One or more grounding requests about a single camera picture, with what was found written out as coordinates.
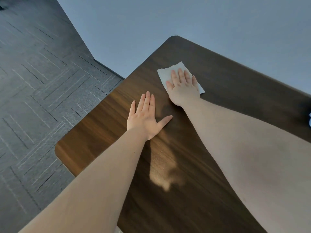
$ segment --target brown table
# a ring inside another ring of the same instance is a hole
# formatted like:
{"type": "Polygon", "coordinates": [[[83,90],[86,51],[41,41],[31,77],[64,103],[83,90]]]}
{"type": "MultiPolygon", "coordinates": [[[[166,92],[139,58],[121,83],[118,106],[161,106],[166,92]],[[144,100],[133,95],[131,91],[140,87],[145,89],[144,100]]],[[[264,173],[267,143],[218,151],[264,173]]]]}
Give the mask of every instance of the brown table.
{"type": "Polygon", "coordinates": [[[173,36],[62,138],[55,153],[77,176],[126,131],[131,102],[149,90],[155,95],[156,118],[174,118],[146,142],[119,218],[121,230],[265,232],[161,84],[156,70],[180,61],[205,89],[201,98],[311,142],[308,95],[173,36]]]}

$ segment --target table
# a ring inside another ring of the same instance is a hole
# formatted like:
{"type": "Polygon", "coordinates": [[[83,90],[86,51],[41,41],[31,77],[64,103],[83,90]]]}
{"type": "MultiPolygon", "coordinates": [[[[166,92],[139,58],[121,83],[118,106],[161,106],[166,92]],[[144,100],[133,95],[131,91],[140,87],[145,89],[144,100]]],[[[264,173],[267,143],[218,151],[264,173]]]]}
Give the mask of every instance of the table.
{"type": "Polygon", "coordinates": [[[161,84],[156,70],[180,61],[205,89],[201,98],[311,142],[307,94],[173,36],[65,135],[55,153],[77,176],[126,131],[131,102],[149,90],[155,95],[157,120],[174,118],[146,142],[120,214],[120,229],[124,233],[265,232],[161,84]]]}

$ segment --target baseboard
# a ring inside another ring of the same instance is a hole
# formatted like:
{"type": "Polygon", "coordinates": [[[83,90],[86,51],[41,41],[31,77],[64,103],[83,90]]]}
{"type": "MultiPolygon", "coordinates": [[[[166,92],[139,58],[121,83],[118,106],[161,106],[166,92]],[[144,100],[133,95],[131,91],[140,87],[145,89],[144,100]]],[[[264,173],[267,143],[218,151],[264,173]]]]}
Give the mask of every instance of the baseboard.
{"type": "Polygon", "coordinates": [[[99,65],[103,66],[105,69],[107,69],[107,70],[113,72],[113,73],[114,73],[115,75],[117,75],[119,78],[125,79],[125,78],[122,77],[121,75],[117,74],[115,71],[109,69],[107,66],[104,66],[104,65],[103,65],[102,63],[100,63],[99,61],[97,61],[97,60],[95,60],[95,59],[94,59],[94,61],[95,61],[96,63],[98,63],[99,65]]]}

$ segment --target napkin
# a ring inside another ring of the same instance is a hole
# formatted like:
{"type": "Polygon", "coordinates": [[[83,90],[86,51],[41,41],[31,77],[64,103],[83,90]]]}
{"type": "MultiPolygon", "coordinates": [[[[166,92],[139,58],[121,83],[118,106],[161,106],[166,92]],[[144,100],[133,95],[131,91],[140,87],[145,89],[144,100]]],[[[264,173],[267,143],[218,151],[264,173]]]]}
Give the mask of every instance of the napkin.
{"type": "MultiPolygon", "coordinates": [[[[184,71],[184,70],[188,70],[188,69],[184,66],[184,64],[183,64],[182,62],[179,62],[178,64],[173,65],[173,66],[171,66],[171,67],[169,67],[169,68],[158,69],[158,70],[157,70],[157,71],[158,71],[158,75],[159,75],[159,77],[160,77],[160,79],[161,79],[161,82],[162,82],[162,84],[163,84],[163,86],[164,86],[164,88],[165,88],[166,91],[167,91],[166,81],[170,81],[171,83],[173,83],[173,82],[172,82],[172,78],[171,78],[171,71],[172,71],[172,70],[175,70],[175,72],[178,74],[178,68],[181,68],[183,71],[184,71]]],[[[203,90],[203,88],[201,87],[201,85],[199,84],[198,86],[199,86],[199,92],[200,92],[200,94],[204,93],[205,91],[203,90]]]]}

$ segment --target floor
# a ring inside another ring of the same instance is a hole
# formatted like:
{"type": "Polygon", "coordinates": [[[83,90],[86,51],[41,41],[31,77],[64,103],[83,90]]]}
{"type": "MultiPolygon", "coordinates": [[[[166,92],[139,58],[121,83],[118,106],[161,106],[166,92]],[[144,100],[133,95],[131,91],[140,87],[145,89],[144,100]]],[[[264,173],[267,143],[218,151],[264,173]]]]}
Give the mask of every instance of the floor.
{"type": "Polygon", "coordinates": [[[57,0],[0,6],[0,232],[15,233],[73,180],[56,142],[122,79],[94,62],[57,0]]]}

